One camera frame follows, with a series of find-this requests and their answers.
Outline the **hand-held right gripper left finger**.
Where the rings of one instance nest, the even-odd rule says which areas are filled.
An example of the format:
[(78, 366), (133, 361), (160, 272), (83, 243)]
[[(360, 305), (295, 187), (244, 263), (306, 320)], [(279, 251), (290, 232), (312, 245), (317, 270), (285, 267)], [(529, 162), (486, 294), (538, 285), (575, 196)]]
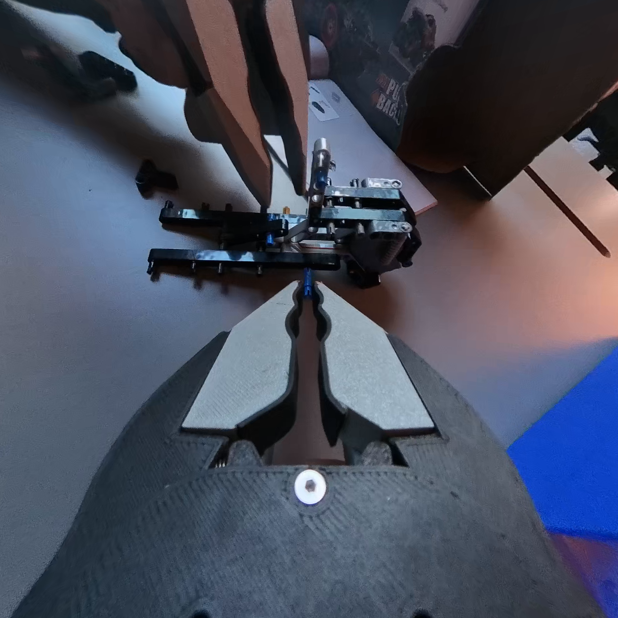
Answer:
[(182, 429), (273, 447), (296, 418), (298, 290), (293, 281), (227, 334)]

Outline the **lego instruction booklet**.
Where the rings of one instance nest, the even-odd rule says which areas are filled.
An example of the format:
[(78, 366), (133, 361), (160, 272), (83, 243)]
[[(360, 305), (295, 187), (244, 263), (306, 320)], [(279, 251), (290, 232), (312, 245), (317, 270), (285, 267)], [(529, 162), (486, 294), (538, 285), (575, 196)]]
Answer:
[(437, 199), (375, 134), (360, 112), (335, 82), (328, 80), (329, 59), (326, 47), (309, 36), (310, 76), (308, 82), (308, 139), (306, 183), (310, 186), (313, 146), (325, 138), (330, 146), (335, 170), (329, 173), (332, 184), (348, 186), (352, 179), (390, 179), (401, 182), (401, 190), (415, 214), (437, 205)]

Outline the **black grey lego assembly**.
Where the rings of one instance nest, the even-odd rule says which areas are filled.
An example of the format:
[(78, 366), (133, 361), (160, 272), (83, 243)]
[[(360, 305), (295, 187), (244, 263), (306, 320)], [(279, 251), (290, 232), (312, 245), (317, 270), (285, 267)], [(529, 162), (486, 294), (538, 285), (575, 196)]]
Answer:
[(353, 179), (334, 186), (335, 170), (325, 138), (313, 146), (305, 214), (235, 212), (176, 208), (167, 201), (159, 214), (163, 226), (215, 230), (219, 248), (189, 250), (153, 248), (146, 273), (154, 279), (160, 267), (182, 267), (196, 274), (202, 267), (223, 274), (227, 268), (258, 274), (266, 269), (302, 271), (310, 267), (334, 272), (345, 264), (360, 289), (381, 284), (381, 275), (412, 265), (421, 247), (417, 219), (399, 181)]

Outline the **dark printed lego box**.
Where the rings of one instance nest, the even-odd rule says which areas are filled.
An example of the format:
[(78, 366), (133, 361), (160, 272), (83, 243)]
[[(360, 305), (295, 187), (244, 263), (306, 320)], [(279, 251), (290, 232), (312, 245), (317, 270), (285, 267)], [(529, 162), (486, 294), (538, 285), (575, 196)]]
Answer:
[(617, 90), (617, 1), (306, 1), (304, 19), (403, 163), (491, 196)]

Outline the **small black lego piece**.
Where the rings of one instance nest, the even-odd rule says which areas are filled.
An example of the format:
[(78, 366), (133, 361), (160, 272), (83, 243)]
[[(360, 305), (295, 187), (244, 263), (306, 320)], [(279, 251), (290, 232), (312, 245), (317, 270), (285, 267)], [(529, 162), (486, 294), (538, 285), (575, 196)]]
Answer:
[(160, 170), (151, 159), (144, 159), (135, 175), (135, 185), (143, 198), (150, 197), (154, 192), (175, 192), (179, 189), (176, 176)]

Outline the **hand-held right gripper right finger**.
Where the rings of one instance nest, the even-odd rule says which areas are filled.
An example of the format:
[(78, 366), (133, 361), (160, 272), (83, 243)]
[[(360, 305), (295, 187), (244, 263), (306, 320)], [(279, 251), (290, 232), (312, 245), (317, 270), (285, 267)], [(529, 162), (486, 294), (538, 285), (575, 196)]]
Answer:
[(391, 461), (404, 461), (398, 443), (447, 442), (381, 326), (323, 282), (313, 285), (313, 313), (321, 422), (344, 461), (362, 461), (373, 443), (384, 445)]

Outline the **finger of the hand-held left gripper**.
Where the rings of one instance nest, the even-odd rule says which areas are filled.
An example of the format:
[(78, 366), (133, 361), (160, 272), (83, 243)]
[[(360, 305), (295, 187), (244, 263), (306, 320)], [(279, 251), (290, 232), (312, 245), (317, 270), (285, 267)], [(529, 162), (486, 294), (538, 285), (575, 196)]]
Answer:
[(230, 1), (186, 1), (210, 87), (205, 101), (220, 143), (261, 207), (271, 204), (272, 164), (250, 96), (249, 70)]
[(308, 77), (293, 2), (265, 1), (263, 19), (274, 66), (269, 93), (290, 179), (296, 194), (303, 196), (306, 191)]

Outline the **blue plastic bin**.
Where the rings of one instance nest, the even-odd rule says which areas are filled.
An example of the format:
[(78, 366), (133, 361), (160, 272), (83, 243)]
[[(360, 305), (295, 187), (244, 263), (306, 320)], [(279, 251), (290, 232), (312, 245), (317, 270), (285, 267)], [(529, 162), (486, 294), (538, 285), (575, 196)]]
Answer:
[(617, 541), (617, 347), (507, 449), (552, 534)]

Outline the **black lego pieces cluster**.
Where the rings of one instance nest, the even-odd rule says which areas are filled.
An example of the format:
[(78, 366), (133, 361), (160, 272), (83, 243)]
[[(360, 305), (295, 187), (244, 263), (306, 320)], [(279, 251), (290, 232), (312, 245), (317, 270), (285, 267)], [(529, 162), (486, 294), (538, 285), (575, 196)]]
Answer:
[(77, 56), (80, 76), (99, 99), (117, 93), (134, 93), (138, 88), (135, 73), (95, 51)]

